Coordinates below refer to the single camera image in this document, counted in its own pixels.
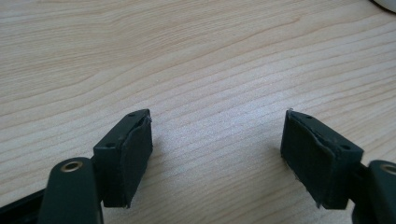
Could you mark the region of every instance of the light wood surface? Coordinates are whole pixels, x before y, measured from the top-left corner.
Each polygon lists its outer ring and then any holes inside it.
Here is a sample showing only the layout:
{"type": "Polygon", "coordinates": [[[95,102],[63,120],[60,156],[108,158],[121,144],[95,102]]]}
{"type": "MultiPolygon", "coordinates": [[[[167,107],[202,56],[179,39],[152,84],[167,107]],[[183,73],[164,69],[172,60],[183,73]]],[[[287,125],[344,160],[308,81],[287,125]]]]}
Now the light wood surface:
{"type": "Polygon", "coordinates": [[[0,205],[149,108],[154,152],[106,223],[350,223],[279,155],[288,108],[396,161],[396,15],[364,0],[0,3],[0,205]]]}

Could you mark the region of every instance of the wooden table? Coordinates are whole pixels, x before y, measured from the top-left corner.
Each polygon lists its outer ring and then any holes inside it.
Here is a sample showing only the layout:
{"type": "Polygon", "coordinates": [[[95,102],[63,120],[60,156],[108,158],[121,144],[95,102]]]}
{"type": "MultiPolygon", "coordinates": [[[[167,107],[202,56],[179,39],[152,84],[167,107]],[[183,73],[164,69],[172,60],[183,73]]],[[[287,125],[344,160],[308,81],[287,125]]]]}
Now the wooden table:
{"type": "Polygon", "coordinates": [[[279,155],[285,111],[396,161],[396,15],[365,0],[0,3],[0,205],[149,108],[154,152],[106,223],[350,223],[279,155]]]}

